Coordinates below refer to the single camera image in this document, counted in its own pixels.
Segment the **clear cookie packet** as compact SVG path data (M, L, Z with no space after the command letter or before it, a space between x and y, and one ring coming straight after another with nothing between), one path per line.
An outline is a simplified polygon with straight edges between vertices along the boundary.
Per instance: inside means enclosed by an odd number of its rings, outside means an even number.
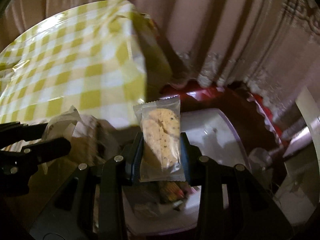
M185 181L181 154L179 96L135 105L143 135L139 180Z

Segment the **beige curtain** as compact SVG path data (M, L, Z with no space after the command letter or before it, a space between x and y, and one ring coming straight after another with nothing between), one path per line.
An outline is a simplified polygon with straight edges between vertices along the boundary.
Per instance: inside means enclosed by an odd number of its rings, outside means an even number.
M103 0L1 0L1 47L42 20ZM303 88L319 100L317 0L128 0L184 62L174 84L242 81L274 119L294 117Z

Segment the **yellow checkered tablecloth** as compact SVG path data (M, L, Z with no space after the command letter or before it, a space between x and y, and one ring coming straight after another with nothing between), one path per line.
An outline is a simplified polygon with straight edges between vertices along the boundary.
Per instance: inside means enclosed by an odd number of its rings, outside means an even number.
M1 52L1 122L75 107L115 128L137 123L172 75L149 16L127 0L89 3L33 26Z

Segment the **yellow snack packet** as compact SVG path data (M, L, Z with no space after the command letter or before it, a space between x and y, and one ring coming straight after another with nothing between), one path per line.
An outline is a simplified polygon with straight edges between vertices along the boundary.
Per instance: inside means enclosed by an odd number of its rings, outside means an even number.
M165 202L183 200L192 191L186 181L160 181L159 192Z

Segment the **white storage box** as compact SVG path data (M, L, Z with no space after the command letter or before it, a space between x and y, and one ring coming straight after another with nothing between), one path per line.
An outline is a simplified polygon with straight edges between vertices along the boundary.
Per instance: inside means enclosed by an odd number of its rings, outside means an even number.
M182 165L187 182L195 178L192 173L196 158L191 153L207 155L221 165L242 164L250 168L240 137L221 110L211 108L182 113L181 131ZM197 226L200 196L198 189L182 204L180 211L167 210L155 217L144 211L134 211L131 200L125 197L126 225L136 236L166 235L193 229Z

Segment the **white nut packet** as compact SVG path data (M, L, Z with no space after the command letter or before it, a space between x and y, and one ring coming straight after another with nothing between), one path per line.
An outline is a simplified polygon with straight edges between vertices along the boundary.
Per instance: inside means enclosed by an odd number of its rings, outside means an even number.
M81 115L71 106L68 111L48 122L42 140L63 137L71 143L68 155L71 161L95 166L119 153L119 144L111 134L114 131L115 128L108 121L92 115Z

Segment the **red round stool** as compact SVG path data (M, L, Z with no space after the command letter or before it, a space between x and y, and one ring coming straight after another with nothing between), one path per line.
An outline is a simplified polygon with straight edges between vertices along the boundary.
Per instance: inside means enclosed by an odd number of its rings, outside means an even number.
M165 85L160 94L163 97L178 95L182 112L211 108L221 110L237 131L246 153L263 148L277 160L283 157L289 145L280 138L283 132L273 122L273 114L263 105L263 98L251 93L241 82L226 87L213 84L202 88L191 80L183 88Z

